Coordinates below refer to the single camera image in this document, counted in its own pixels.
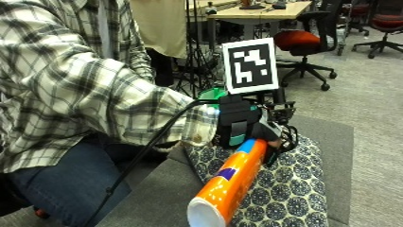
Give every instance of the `patterned cushion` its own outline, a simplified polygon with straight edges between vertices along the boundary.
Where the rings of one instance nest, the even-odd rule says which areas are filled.
[[[245,227],[325,227],[325,183],[318,143],[300,135],[299,147],[281,154],[275,165],[263,166],[232,220]],[[187,147],[204,183],[212,179],[235,150]]]

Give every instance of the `person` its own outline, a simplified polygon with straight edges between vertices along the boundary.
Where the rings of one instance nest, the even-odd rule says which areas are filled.
[[[147,52],[152,59],[152,68],[155,69],[155,85],[172,88],[175,85],[172,58],[152,48],[150,48]]]
[[[155,85],[128,0],[2,1],[0,37],[0,172],[34,206],[84,226],[116,163],[193,99]],[[160,144],[205,146],[217,122],[213,108],[196,107]],[[122,183],[90,226],[130,193]]]

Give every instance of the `orange can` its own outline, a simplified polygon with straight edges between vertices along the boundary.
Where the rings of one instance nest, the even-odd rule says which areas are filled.
[[[268,142],[249,139],[188,205],[192,227],[227,227],[263,165]]]

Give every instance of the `chair wheel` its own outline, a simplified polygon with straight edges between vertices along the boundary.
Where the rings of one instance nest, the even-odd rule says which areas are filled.
[[[42,219],[48,219],[51,216],[48,215],[47,212],[44,212],[44,210],[39,209],[35,207],[35,211],[37,211],[37,216],[41,217]]]
[[[330,75],[329,75],[329,77],[330,77],[332,79],[334,79],[334,78],[338,77],[338,74],[337,74],[336,72],[332,72]]]
[[[281,82],[281,86],[283,87],[289,87],[289,83],[288,82]]]
[[[324,83],[321,89],[326,92],[330,89],[330,85],[328,83]]]

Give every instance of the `green object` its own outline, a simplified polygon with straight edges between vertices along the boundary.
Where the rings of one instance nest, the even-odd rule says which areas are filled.
[[[229,145],[231,146],[237,146],[237,145],[241,145],[245,141],[245,135],[237,135],[235,137],[231,137],[229,139]]]
[[[200,94],[200,99],[219,100],[221,96],[227,96],[225,87],[215,87]],[[211,107],[219,109],[219,104],[211,104]]]

